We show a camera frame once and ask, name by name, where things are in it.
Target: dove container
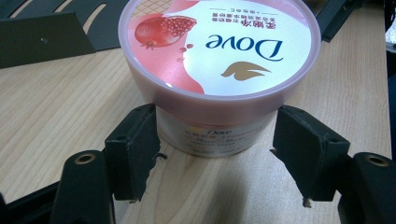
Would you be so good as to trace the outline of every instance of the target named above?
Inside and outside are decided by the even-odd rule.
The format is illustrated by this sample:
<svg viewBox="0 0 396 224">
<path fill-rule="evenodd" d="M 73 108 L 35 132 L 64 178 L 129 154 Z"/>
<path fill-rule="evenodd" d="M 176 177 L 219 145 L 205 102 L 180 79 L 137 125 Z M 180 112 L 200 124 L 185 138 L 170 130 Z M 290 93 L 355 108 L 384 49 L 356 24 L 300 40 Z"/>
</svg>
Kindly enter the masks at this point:
<svg viewBox="0 0 396 224">
<path fill-rule="evenodd" d="M 145 5 L 123 10 L 120 45 L 157 106 L 160 136 L 193 155 L 250 147 L 319 54 L 318 23 L 303 1 L 174 0 L 161 13 Z"/>
</svg>

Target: wooden table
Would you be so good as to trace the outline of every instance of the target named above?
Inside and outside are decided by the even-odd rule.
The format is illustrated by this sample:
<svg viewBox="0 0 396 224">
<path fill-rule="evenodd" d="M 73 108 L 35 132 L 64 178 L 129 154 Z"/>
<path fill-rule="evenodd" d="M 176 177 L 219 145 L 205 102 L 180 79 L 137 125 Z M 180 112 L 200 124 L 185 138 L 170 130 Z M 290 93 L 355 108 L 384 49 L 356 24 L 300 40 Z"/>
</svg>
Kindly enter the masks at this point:
<svg viewBox="0 0 396 224">
<path fill-rule="evenodd" d="M 390 157 L 383 12 L 354 11 L 289 105 L 351 142 Z M 144 103 L 121 49 L 0 70 L 0 191 L 12 202 L 60 179 L 64 161 L 104 140 Z M 303 198 L 269 151 L 274 121 L 237 155 L 191 156 L 162 141 L 142 202 L 116 202 L 118 223 L 339 223 L 336 206 Z"/>
</svg>

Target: pink lid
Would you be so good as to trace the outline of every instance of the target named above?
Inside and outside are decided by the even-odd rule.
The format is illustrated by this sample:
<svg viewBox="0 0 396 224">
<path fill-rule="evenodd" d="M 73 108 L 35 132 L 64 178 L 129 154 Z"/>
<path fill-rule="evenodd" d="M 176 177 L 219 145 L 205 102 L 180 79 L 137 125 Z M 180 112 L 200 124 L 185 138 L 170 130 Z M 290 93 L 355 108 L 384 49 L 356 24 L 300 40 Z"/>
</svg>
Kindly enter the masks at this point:
<svg viewBox="0 0 396 224">
<path fill-rule="evenodd" d="M 318 23 L 302 1 L 174 0 L 120 17 L 120 44 L 145 98 L 198 123 L 230 125 L 283 105 L 314 64 Z"/>
</svg>

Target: pomegranate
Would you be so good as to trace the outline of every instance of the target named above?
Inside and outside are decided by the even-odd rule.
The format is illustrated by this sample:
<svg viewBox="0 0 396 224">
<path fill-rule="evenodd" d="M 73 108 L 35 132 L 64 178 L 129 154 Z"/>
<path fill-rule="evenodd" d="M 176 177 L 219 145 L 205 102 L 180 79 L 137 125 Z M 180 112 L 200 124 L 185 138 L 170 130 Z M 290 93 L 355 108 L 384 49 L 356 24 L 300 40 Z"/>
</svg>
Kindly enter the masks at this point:
<svg viewBox="0 0 396 224">
<path fill-rule="evenodd" d="M 134 37 L 146 49 L 166 47 L 176 43 L 196 23 L 195 19 L 183 16 L 154 17 L 140 22 Z"/>
</svg>

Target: gold bird logo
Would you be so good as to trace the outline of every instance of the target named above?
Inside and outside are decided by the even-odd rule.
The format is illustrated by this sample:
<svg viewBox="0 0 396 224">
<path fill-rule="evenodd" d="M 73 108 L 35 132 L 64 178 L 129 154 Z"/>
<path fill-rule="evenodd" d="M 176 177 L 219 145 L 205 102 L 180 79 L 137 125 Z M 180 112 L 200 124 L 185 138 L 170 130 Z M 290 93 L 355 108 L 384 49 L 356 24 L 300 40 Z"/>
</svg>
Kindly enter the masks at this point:
<svg viewBox="0 0 396 224">
<path fill-rule="evenodd" d="M 244 81 L 252 77 L 265 76 L 263 73 L 255 71 L 271 72 L 255 63 L 236 62 L 228 66 L 225 72 L 221 75 L 223 77 L 229 77 L 234 74 L 233 77 L 238 81 Z"/>
</svg>

